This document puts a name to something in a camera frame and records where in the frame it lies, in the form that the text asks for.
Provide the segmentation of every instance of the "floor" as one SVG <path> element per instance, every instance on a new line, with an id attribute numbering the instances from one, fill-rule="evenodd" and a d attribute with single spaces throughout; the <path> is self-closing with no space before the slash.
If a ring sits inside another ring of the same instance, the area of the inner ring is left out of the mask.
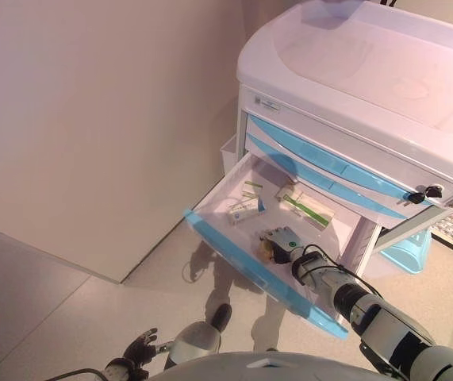
<path id="1" fill-rule="evenodd" d="M 453 348 L 453 251 L 433 242 L 418 276 L 375 257 L 367 275 L 439 344 Z M 223 352 L 277 347 L 371 368 L 355 334 L 335 339 L 285 312 L 181 224 L 122 285 L 0 239 L 0 380 L 103 368 L 146 329 L 158 327 L 158 342 L 169 341 L 222 302 L 233 308 Z M 155 374 L 164 361 L 156 357 L 147 369 Z"/>

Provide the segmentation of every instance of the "white wall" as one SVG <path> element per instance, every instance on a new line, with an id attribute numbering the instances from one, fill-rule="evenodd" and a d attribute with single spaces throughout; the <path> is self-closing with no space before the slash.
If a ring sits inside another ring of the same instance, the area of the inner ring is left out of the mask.
<path id="1" fill-rule="evenodd" d="M 397 0 L 395 6 L 453 24 L 453 0 Z"/>
<path id="2" fill-rule="evenodd" d="M 115 280 L 221 177 L 241 0 L 0 1 L 0 232 Z"/>

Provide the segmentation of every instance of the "drawer front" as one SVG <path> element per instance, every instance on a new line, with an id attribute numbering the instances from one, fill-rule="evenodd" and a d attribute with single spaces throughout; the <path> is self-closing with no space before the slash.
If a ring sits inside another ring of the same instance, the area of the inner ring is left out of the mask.
<path id="1" fill-rule="evenodd" d="M 287 148 L 295 155 L 307 160 L 311 164 L 337 175 L 347 181 L 371 189 L 381 194 L 392 196 L 397 200 L 405 199 L 410 192 L 406 189 L 391 183 L 380 176 L 366 171 L 356 164 L 350 163 L 345 159 L 335 155 L 317 145 L 296 137 L 284 129 L 280 129 L 263 119 L 250 115 L 249 118 L 256 126 L 266 133 L 273 140 L 278 142 L 282 147 Z"/>
<path id="2" fill-rule="evenodd" d="M 264 101 L 276 105 L 277 111 L 266 108 Z M 430 198 L 429 202 L 433 205 L 443 208 L 453 200 L 452 181 L 434 172 L 431 167 L 398 156 L 390 147 L 378 147 L 374 142 L 370 142 L 368 137 L 355 136 L 346 130 L 347 125 L 343 128 L 301 110 L 294 110 L 247 87 L 240 89 L 240 108 L 405 191 L 422 191 L 430 185 L 440 185 L 443 188 L 443 197 Z"/>
<path id="3" fill-rule="evenodd" d="M 263 185 L 260 198 L 266 211 L 231 225 L 228 208 L 241 200 L 245 181 Z M 379 230 L 365 230 L 366 224 L 375 224 L 308 188 L 307 194 L 335 212 L 326 229 L 315 228 L 291 210 L 279 206 L 275 195 L 287 182 L 288 176 L 284 171 L 248 153 L 193 211 L 185 212 L 185 218 L 194 231 L 237 271 L 285 304 L 290 311 L 336 337 L 345 337 L 347 330 L 330 316 L 335 317 L 333 310 L 329 310 L 329 306 L 322 304 L 324 302 L 317 295 L 293 278 L 289 264 L 266 264 L 258 259 L 259 237 L 267 229 L 289 226 L 301 238 L 302 244 L 319 244 L 345 267 L 362 271 L 360 264 L 367 260 L 371 249 L 365 249 L 364 244 L 359 245 L 358 250 L 352 249 L 357 247 L 352 242 L 372 241 L 372 236 Z"/>
<path id="4" fill-rule="evenodd" d="M 404 200 L 409 193 L 404 188 L 253 119 L 248 119 L 247 150 L 380 225 L 392 228 L 430 206 L 427 200 L 418 205 L 409 203 Z"/>

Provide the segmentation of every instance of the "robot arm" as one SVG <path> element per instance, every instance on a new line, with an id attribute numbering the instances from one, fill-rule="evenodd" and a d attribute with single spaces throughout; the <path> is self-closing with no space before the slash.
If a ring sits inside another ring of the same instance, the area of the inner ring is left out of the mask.
<path id="1" fill-rule="evenodd" d="M 380 373 L 411 381 L 453 380 L 452 349 L 437 346 L 424 327 L 374 288 L 360 286 L 354 274 L 318 246 L 302 248 L 290 228 L 266 232 L 262 241 L 265 256 L 275 263 L 291 262 L 294 278 L 351 324 L 360 336 L 360 351 Z"/>

